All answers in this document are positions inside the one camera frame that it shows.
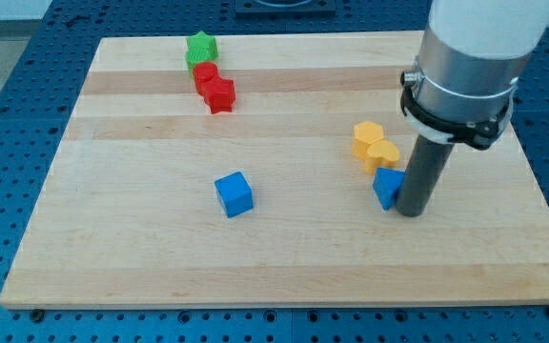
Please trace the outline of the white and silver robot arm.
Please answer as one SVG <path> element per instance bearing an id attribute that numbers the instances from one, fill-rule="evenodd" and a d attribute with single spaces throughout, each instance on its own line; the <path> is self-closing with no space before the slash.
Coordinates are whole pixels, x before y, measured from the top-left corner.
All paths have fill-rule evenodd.
<path id="1" fill-rule="evenodd" d="M 506 130 L 518 81 L 549 25 L 549 0 L 434 0 L 400 109 L 417 140 L 396 199 L 423 213 L 454 145 L 489 149 Z"/>

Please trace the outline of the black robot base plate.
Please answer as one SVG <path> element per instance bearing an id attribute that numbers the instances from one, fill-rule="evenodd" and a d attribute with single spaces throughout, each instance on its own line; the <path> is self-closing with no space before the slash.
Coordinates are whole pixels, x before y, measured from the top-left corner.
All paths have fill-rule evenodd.
<path id="1" fill-rule="evenodd" d="M 236 17 L 335 13 L 336 0 L 234 0 Z"/>

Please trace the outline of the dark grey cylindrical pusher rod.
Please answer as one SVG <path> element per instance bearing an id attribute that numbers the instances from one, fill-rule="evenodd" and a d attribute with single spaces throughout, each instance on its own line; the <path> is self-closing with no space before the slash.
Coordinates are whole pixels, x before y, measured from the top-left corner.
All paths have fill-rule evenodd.
<path id="1" fill-rule="evenodd" d="M 417 217 L 424 212 L 453 147 L 417 137 L 396 199 L 399 213 Z"/>

